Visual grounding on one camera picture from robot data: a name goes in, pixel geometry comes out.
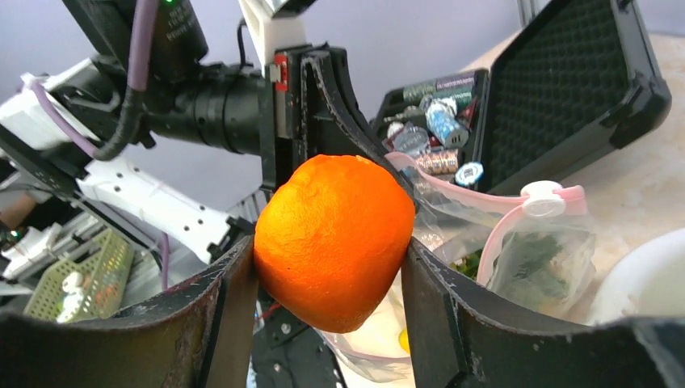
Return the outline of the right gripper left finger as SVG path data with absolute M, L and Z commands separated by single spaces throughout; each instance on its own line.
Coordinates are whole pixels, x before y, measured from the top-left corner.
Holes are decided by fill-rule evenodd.
M 243 387 L 258 290 L 253 238 L 107 319 L 1 314 L 4 387 Z

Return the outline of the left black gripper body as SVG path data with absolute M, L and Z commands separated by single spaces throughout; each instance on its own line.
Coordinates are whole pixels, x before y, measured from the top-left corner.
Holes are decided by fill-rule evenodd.
M 329 49 L 340 89 L 354 107 L 347 51 L 330 45 L 278 51 L 259 97 L 259 140 L 263 191 L 284 184 L 299 165 L 318 154 L 353 154 L 354 146 L 333 124 L 313 79 L 302 65 L 307 53 Z

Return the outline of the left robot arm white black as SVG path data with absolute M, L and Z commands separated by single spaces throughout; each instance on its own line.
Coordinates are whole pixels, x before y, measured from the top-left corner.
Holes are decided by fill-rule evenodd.
M 211 263 L 235 221 L 142 172 L 126 146 L 156 136 L 253 154 L 275 191 L 317 154 L 362 155 L 390 168 L 356 102 L 342 48 L 308 44 L 307 1 L 243 1 L 259 66 L 205 65 L 189 1 L 68 1 L 96 49 L 50 77 L 23 76 L 1 107 L 1 147 L 56 194 L 122 209 Z

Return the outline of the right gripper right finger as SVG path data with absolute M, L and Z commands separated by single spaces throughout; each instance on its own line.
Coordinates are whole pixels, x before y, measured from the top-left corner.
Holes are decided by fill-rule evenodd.
M 681 387 L 682 318 L 587 327 L 516 305 L 418 240 L 401 269 L 419 387 Z

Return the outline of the orange toy tangerine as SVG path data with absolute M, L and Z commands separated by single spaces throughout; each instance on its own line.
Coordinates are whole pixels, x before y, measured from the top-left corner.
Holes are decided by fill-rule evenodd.
M 389 291 L 414 226 L 414 202 L 360 156 L 302 164 L 261 212 L 254 265 L 262 287 L 300 320 L 347 333 Z

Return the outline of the white oval plastic basket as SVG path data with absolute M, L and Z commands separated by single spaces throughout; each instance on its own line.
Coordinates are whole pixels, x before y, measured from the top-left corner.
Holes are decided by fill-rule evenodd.
M 684 229 L 654 238 L 621 259 L 600 285 L 586 324 L 636 315 L 684 315 Z

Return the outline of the yellow-green toy mango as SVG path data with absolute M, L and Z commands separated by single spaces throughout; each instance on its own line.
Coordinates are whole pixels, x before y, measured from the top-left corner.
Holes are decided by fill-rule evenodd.
M 409 342 L 409 336 L 408 336 L 408 330 L 407 327 L 403 327 L 398 336 L 397 336 L 398 344 L 400 348 L 407 354 L 410 354 L 410 342 Z

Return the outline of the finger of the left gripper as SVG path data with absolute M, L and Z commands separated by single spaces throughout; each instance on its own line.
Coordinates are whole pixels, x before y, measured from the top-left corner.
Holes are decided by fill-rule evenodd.
M 303 56 L 302 65 L 307 70 L 313 71 L 316 87 L 321 94 L 326 110 L 331 115 L 333 124 L 347 138 L 348 142 L 359 151 L 360 155 L 371 159 L 389 172 L 410 196 L 410 199 L 416 202 L 413 196 L 413 184 L 390 164 L 380 143 L 364 132 L 368 122 L 358 108 L 352 107 L 351 103 L 347 102 L 348 98 L 340 89 L 331 51 L 329 49 L 313 50 Z

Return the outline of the clear pink-dotted zip bag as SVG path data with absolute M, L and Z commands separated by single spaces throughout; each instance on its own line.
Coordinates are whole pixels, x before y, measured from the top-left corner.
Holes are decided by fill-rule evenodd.
M 595 273 L 582 187 L 543 180 L 517 196 L 475 192 L 389 163 L 419 208 L 403 268 L 358 330 L 322 338 L 366 379 L 417 387 L 589 387 L 599 380 L 565 320 Z

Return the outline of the toy pineapple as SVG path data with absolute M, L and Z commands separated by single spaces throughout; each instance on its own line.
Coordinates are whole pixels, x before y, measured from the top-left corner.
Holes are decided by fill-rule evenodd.
M 481 253 L 482 250 L 469 253 L 457 261 L 449 264 L 449 267 L 472 280 L 476 280 L 478 267 L 481 260 Z

